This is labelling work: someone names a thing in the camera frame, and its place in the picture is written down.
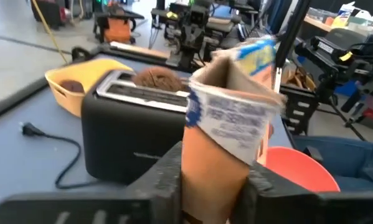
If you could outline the wooden workbench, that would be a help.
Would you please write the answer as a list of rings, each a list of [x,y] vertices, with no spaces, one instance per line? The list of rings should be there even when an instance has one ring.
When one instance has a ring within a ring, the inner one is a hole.
[[[337,13],[311,7],[304,21],[325,32],[330,32],[332,29],[347,29],[367,34],[373,31],[373,16],[369,11],[356,7],[355,3],[352,1],[343,4]]]

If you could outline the orange and black cart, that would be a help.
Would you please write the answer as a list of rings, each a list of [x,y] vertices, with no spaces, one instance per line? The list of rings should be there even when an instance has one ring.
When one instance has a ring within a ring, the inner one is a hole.
[[[132,32],[136,29],[136,21],[143,20],[141,14],[126,10],[119,3],[110,1],[106,9],[95,14],[93,34],[99,43],[120,42],[135,44]]]

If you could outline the dark red fruit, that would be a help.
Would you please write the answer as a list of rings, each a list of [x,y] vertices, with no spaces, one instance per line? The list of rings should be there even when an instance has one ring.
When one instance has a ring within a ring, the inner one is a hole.
[[[68,91],[75,93],[85,93],[83,85],[75,80],[63,80],[60,86]]]

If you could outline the orange cereal box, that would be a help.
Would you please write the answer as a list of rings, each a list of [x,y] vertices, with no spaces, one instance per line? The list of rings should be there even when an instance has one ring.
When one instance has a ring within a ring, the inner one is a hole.
[[[265,157],[271,119],[285,97],[272,88],[276,42],[253,38],[218,50],[189,80],[182,139],[182,224],[225,224]]]

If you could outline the black rolling case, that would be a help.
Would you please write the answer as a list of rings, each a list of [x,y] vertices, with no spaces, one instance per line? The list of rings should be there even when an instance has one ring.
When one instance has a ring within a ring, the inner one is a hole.
[[[47,25],[53,30],[65,25],[66,0],[35,0]]]

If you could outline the black two-slot toaster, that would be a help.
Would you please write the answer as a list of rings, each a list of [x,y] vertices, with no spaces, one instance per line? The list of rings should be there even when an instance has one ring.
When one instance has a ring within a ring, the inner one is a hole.
[[[137,86],[131,70],[111,70],[85,95],[85,166],[96,179],[130,184],[183,137],[186,91]]]

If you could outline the person's leg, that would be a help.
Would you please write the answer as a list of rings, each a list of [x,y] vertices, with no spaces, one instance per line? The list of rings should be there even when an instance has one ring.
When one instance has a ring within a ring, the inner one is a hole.
[[[342,191],[373,190],[373,142],[331,136],[294,136],[296,149],[310,146]]]

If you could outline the brown bagel half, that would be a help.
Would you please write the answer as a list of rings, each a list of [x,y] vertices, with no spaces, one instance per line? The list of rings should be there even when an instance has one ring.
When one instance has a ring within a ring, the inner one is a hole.
[[[181,78],[174,71],[159,66],[148,67],[138,72],[132,80],[137,86],[171,92],[185,90]]]

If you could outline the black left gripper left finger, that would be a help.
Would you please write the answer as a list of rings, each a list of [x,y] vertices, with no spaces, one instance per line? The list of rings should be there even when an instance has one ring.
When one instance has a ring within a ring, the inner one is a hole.
[[[0,201],[0,224],[182,224],[181,152],[175,144],[116,192],[17,194]]]

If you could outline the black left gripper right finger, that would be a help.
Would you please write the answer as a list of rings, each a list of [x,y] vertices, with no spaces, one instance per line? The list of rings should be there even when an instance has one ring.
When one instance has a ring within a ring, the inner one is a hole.
[[[253,164],[235,224],[373,224],[373,191],[315,193]]]

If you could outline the coral plastic bowl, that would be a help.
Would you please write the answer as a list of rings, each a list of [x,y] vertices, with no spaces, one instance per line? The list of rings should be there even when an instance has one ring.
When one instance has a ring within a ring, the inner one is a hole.
[[[259,163],[312,192],[339,192],[334,177],[310,156],[288,147],[269,147]]]

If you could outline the yellow plastic bin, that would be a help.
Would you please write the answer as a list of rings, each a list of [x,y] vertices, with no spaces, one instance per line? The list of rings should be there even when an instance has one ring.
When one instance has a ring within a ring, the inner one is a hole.
[[[56,102],[69,113],[81,117],[81,105],[85,94],[111,70],[133,71],[131,67],[113,59],[94,59],[49,70],[45,73],[45,79]],[[85,93],[70,91],[61,86],[64,81],[69,80],[79,82]]]

